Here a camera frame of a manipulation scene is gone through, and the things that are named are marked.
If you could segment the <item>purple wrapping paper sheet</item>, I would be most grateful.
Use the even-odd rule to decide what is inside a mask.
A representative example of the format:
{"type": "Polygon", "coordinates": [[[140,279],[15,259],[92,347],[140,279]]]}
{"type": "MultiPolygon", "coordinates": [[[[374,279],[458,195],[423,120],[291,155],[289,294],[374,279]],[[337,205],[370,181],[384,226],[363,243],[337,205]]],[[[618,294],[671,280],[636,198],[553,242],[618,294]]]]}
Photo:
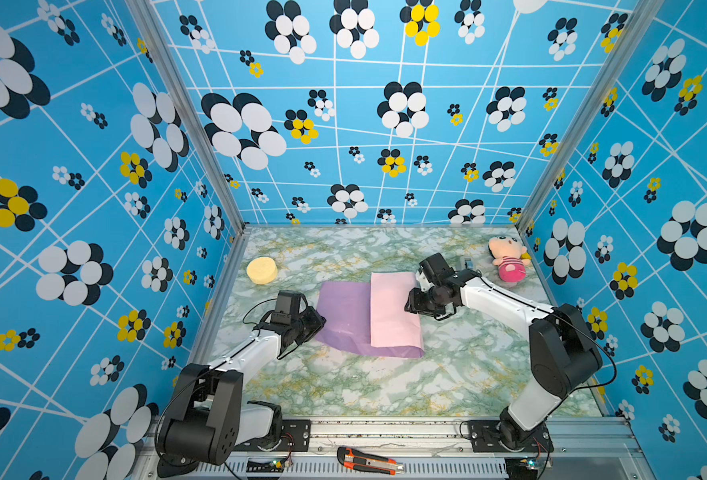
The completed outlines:
{"type": "Polygon", "coordinates": [[[409,272],[374,273],[368,282],[324,283],[317,310],[326,325],[316,339],[361,356],[422,358],[421,319],[405,311],[415,286],[415,275],[409,272]]]}

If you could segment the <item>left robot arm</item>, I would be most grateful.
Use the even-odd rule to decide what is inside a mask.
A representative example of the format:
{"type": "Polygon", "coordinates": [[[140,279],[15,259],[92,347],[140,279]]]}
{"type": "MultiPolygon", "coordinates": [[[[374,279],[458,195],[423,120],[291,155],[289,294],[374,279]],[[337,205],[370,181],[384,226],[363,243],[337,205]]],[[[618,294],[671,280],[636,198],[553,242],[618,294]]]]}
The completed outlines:
{"type": "Polygon", "coordinates": [[[300,292],[281,291],[248,338],[222,359],[187,365],[155,431],[159,476],[224,464],[244,443],[272,448],[283,440],[283,411],[245,401],[244,389],[267,365],[312,340],[326,320],[300,292]]]}

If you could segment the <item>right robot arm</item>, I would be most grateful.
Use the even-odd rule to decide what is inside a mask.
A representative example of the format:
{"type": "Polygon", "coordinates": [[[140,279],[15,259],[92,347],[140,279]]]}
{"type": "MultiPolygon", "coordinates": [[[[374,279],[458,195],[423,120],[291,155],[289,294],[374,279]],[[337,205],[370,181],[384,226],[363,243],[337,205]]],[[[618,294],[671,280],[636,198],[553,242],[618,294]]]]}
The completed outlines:
{"type": "Polygon", "coordinates": [[[529,342],[531,380],[499,416],[497,437],[519,451],[545,426],[561,404],[603,366],[581,310],[525,299],[471,269],[457,271],[436,253],[419,264],[419,286],[409,292],[405,311],[449,319],[461,307],[477,310],[517,331],[529,342]]]}

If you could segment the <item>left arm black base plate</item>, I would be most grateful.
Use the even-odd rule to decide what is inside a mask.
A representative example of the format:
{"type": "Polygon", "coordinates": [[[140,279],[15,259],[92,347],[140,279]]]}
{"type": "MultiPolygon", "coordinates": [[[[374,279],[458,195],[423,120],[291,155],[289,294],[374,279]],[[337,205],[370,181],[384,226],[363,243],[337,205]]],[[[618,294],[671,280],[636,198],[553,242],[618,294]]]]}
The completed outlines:
{"type": "Polygon", "coordinates": [[[309,451],[312,422],[307,419],[284,420],[280,440],[276,445],[267,446],[257,439],[244,442],[235,447],[239,452],[289,453],[309,451]]]}

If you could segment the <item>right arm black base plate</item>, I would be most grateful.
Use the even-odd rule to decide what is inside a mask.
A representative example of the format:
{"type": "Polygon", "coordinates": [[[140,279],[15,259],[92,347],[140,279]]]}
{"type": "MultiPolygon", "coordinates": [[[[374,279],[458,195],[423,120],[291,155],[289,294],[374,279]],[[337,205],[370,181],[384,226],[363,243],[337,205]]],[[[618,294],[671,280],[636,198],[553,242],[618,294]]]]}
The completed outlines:
{"type": "Polygon", "coordinates": [[[537,426],[532,432],[526,433],[525,438],[517,440],[513,446],[505,445],[503,433],[499,431],[499,420],[495,419],[463,421],[459,426],[459,434],[463,439],[471,442],[471,448],[475,453],[553,453],[553,440],[545,423],[537,426]]]}

